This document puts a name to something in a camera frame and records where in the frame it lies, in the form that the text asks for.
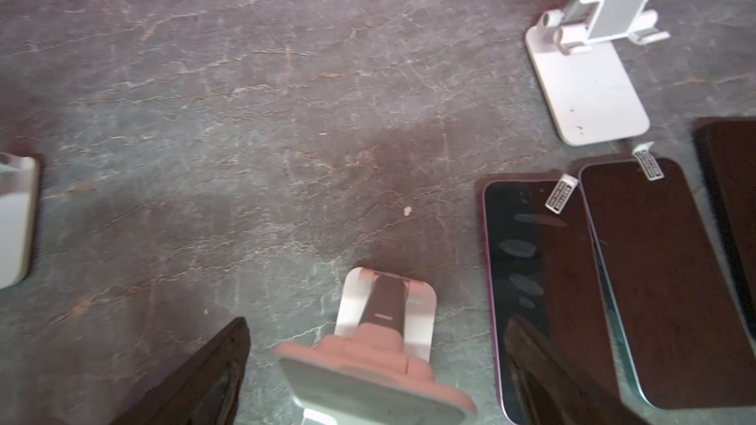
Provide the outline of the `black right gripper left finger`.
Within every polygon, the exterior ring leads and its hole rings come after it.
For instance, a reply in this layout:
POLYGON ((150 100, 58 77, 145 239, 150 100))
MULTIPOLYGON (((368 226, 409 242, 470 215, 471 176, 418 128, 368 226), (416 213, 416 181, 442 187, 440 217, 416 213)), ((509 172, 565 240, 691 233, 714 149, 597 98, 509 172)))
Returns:
POLYGON ((233 319, 115 424, 232 424, 251 342, 246 320, 233 319))

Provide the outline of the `black phone with sticker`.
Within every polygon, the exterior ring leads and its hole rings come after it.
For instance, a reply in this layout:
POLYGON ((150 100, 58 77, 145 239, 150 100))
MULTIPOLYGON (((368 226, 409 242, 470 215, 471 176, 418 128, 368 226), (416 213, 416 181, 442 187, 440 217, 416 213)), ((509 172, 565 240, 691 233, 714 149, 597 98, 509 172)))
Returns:
POLYGON ((680 165, 643 155, 579 180, 634 393, 666 410, 752 407, 755 354, 680 165))

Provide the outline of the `white stand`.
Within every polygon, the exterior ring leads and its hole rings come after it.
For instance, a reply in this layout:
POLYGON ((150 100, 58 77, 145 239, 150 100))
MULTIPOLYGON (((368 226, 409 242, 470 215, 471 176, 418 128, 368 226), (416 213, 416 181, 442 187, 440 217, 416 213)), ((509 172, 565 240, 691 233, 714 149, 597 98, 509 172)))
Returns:
POLYGON ((1 288, 29 273, 41 165, 34 157, 1 154, 1 288))
POLYGON ((627 39, 665 41, 649 0, 571 0, 525 34, 529 57, 560 139, 573 147, 624 140, 650 128, 649 116, 615 50, 627 39))
POLYGON ((437 296, 424 281, 355 268, 336 327, 316 346, 274 350, 305 424, 469 424, 478 408, 435 379, 437 296))

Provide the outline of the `purple edged dark phone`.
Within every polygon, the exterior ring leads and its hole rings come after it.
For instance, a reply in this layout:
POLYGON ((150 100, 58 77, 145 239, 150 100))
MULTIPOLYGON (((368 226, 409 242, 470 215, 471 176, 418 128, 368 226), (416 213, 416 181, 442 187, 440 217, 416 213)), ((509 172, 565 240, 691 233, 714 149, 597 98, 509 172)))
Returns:
POLYGON ((521 317, 612 395, 618 395, 610 328, 588 214, 572 194, 547 208, 554 179, 498 180, 482 190, 494 361, 501 409, 525 424, 507 361, 508 322, 521 317))

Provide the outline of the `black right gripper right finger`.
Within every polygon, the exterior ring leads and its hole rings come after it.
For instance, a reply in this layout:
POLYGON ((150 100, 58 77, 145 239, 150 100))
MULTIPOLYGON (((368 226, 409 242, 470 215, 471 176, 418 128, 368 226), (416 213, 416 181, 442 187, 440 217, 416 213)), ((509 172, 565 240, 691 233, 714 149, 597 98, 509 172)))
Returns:
POLYGON ((507 361, 531 424, 643 424, 521 317, 504 334, 507 361))

